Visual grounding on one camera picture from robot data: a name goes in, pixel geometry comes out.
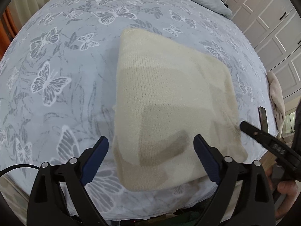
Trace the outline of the person's right hand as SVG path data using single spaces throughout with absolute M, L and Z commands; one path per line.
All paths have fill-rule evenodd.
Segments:
M 275 219 L 280 220 L 289 212 L 289 210 L 293 206 L 299 195 L 299 191 L 296 181 L 279 182 L 277 191 L 281 194 L 286 195 L 286 198 L 283 200 L 282 204 L 275 211 Z

